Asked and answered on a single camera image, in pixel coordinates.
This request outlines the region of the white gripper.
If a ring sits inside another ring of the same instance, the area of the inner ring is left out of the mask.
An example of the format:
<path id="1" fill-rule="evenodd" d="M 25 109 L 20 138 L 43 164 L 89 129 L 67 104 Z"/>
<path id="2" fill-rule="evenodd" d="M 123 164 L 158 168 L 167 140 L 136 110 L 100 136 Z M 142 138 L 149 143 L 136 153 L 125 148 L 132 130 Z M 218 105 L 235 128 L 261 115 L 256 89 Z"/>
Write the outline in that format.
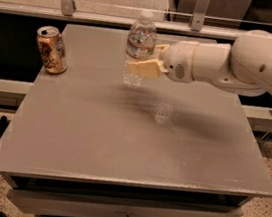
<path id="1" fill-rule="evenodd" d="M 169 44 L 159 44 L 155 46 L 155 52 L 161 52 L 162 61 L 150 59 L 143 61 L 128 61 L 128 71 L 132 75 L 139 77 L 159 78 L 162 74 L 174 82 L 191 83 L 193 52 L 199 44 L 196 41 L 180 41 L 169 46 Z"/>

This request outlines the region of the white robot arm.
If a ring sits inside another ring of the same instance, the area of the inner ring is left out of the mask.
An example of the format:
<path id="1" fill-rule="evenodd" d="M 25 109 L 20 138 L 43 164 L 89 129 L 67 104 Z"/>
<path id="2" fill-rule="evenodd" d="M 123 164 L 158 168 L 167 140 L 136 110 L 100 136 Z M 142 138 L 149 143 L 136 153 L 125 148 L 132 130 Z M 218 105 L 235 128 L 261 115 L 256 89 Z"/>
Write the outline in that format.
<path id="1" fill-rule="evenodd" d="M 247 31 L 234 43 L 180 41 L 160 44 L 154 59 L 128 62 L 133 75 L 158 78 L 165 74 L 181 83 L 202 81 L 240 95 L 272 96 L 272 34 Z"/>

